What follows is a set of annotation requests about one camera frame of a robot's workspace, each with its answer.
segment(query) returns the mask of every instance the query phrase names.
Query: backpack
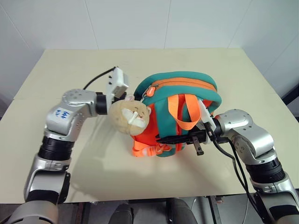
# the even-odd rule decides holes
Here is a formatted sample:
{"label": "backpack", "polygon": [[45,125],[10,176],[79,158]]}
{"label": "backpack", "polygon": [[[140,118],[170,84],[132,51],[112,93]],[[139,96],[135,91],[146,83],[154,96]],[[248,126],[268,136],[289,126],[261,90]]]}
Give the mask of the backpack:
{"label": "backpack", "polygon": [[134,96],[151,108],[146,129],[132,136],[133,155],[137,157],[167,157],[183,150],[183,143],[167,145],[156,140],[188,134],[200,121],[198,100],[202,100],[210,114],[221,104],[215,81],[207,74],[192,71],[149,76],[138,85]]}

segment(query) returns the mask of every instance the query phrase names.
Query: plush toy head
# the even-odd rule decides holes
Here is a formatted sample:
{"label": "plush toy head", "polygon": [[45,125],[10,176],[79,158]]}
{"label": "plush toy head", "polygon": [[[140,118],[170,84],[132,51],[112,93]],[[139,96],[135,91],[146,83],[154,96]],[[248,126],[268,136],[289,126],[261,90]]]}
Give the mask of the plush toy head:
{"label": "plush toy head", "polygon": [[151,109],[134,96],[119,100],[109,108],[108,117],[112,125],[120,132],[130,135],[139,135],[150,121]]}

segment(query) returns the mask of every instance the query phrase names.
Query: white wall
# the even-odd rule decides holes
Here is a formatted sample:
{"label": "white wall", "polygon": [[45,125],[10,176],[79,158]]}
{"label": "white wall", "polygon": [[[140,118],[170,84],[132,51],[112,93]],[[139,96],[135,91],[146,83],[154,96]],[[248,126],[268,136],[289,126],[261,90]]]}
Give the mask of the white wall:
{"label": "white wall", "polygon": [[45,48],[242,47],[283,96],[299,82],[298,10],[298,0],[0,0],[0,98],[11,102]]}

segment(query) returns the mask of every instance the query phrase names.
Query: orange handle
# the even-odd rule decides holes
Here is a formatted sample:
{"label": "orange handle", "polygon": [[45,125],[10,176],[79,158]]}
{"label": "orange handle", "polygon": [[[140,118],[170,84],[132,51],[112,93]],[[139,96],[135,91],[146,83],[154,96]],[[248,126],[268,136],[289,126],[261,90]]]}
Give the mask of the orange handle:
{"label": "orange handle", "polygon": [[199,103],[197,97],[191,94],[185,94],[185,101],[191,122],[184,122],[178,119],[178,95],[168,97],[168,111],[176,120],[180,128],[184,130],[191,130],[200,119]]}

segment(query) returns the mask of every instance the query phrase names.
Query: table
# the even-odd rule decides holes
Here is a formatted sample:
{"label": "table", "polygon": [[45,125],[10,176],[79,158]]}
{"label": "table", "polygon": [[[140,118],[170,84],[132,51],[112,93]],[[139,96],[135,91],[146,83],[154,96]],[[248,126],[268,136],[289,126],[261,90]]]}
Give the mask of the table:
{"label": "table", "polygon": [[[24,201],[23,186],[41,144],[48,110],[65,91],[83,88],[113,66],[128,74],[128,93],[158,72],[209,74],[223,101],[215,114],[233,108],[247,111],[270,132],[284,170],[299,187],[299,125],[242,49],[46,50],[0,122],[0,203]],[[102,77],[89,89],[105,92],[107,80]],[[244,193],[231,160],[212,144],[203,145],[203,156],[196,156],[189,145],[175,156],[137,158],[131,154],[132,143],[105,116],[88,119],[73,148],[66,201]],[[229,145],[223,147],[231,152]]]}

